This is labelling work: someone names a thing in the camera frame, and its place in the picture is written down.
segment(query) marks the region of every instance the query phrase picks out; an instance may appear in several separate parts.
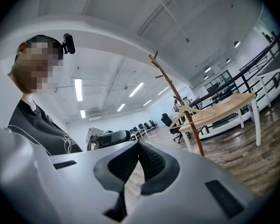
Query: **wooden desk surface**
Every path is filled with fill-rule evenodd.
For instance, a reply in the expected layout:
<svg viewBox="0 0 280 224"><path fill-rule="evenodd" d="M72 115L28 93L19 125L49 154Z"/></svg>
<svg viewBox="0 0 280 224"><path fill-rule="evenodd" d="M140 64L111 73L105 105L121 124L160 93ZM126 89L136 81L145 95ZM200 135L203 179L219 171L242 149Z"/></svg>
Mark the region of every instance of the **wooden desk surface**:
<svg viewBox="0 0 280 224"><path fill-rule="evenodd" d="M192 116L192 119L194 121L194 124L196 128L199 128L203 125L208 125L211 123L214 123L220 119L225 118L226 116L236 112L237 110L241 109L245 105L249 104L254 99L255 94L254 93L247 93L247 94L232 94L225 100L221 101L218 104L215 104L214 106L211 106L210 108L207 108L206 110L209 111L216 111L217 114L205 114L205 113L197 113ZM191 129L191 125L189 124L188 120L184 125L180 128L180 132L188 132Z"/></svg>

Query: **black office chair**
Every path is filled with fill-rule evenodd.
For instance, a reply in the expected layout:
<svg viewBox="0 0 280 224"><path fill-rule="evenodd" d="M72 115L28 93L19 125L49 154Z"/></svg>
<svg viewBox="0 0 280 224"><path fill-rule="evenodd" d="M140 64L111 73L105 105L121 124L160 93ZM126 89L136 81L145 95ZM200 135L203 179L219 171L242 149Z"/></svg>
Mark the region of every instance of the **black office chair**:
<svg viewBox="0 0 280 224"><path fill-rule="evenodd" d="M151 126L149 126L148 123L146 123L146 122L144 123L144 126L147 129L147 132L149 132L151 129Z"/></svg>
<svg viewBox="0 0 280 224"><path fill-rule="evenodd" d="M170 125L173 123L172 120L168 117L168 115L166 113L162 114L161 121L167 127L170 127ZM178 138L178 143L180 144L180 140L182 138L182 133L179 132L179 129L180 129L180 127L175 128L175 129L170 129L170 133L172 133L172 134L178 133L178 135L173 139L173 141L175 141Z"/></svg>
<svg viewBox="0 0 280 224"><path fill-rule="evenodd" d="M154 123L152 120L149 121L151 126L154 128L158 128L157 123Z"/></svg>

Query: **white desk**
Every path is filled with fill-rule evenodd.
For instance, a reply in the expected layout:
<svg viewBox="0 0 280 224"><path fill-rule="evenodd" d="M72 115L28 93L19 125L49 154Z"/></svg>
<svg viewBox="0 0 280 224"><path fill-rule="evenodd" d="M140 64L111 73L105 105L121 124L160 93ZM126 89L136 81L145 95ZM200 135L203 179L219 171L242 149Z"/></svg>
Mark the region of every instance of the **white desk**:
<svg viewBox="0 0 280 224"><path fill-rule="evenodd" d="M208 125L219 121L228 115L233 114L234 112L238 112L239 120L241 123L241 127L244 128L244 123L242 119L242 115L240 109L246 106L247 104L252 104L254 119L255 119L255 129L256 129L256 146L260 146L261 136L260 136L260 120L259 120L259 112L257 109L256 101L254 99L254 93L247 93L247 94L233 94L223 100L222 102L215 104L207 108L206 110L215 111L217 114L205 114L205 113L197 113L192 116L194 124L196 128L200 128L203 125ZM180 132L186 142L187 148L189 152L192 152L190 140L188 139L186 132L190 132L192 130L189 121L186 120L185 125L180 128Z"/></svg>
<svg viewBox="0 0 280 224"><path fill-rule="evenodd" d="M256 77L259 79L262 89L265 92L265 97L267 101L267 105L271 107L271 102L269 99L269 96L267 94L266 86L265 83L263 82L262 78L267 76L267 75L274 75L277 72L280 72L280 53L269 63L265 68L263 68L257 75Z"/></svg>
<svg viewBox="0 0 280 224"><path fill-rule="evenodd" d="M140 136L143 137L142 134L141 134L142 131L144 131L144 132L146 133L146 135L148 136L147 131L146 131L146 128L143 128L143 129L140 129L140 130L138 130L138 131L132 133L132 134L131 134L131 137L135 137L136 140L138 140L138 138L137 138L137 133L139 133Z"/></svg>

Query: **white table leg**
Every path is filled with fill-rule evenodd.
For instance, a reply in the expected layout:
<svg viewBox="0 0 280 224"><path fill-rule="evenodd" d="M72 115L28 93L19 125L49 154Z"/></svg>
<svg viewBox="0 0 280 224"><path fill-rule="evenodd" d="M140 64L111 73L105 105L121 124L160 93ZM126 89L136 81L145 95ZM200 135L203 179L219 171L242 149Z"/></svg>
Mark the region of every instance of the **white table leg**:
<svg viewBox="0 0 280 224"><path fill-rule="evenodd" d="M243 122L241 110L238 110L238 117L239 117L239 121L241 123L241 127L244 128L244 122Z"/></svg>
<svg viewBox="0 0 280 224"><path fill-rule="evenodd" d="M145 127L144 127L144 131L145 131L146 135L148 136L148 133L147 133L147 131L146 131L146 128L145 128Z"/></svg>
<svg viewBox="0 0 280 224"><path fill-rule="evenodd" d="M259 112L257 109L255 99L252 100L251 104L252 104L254 120L255 120L256 146L260 146L260 144L261 144L260 119L259 119Z"/></svg>
<svg viewBox="0 0 280 224"><path fill-rule="evenodd" d="M260 83L261 83L262 89L263 89L264 92L265 92L265 97L266 97L267 106L269 106L269 107L271 108L270 98L269 98L269 95L268 95L267 90L266 90L266 85L265 85L265 83L264 83L263 80L262 80L262 77L259 77L259 81L260 81Z"/></svg>
<svg viewBox="0 0 280 224"><path fill-rule="evenodd" d="M190 140L189 140L187 134L182 132L182 136L183 136L183 139L184 139L185 142L186 142L188 151L192 153L193 151L192 151L192 148L191 148L191 143L190 143Z"/></svg>

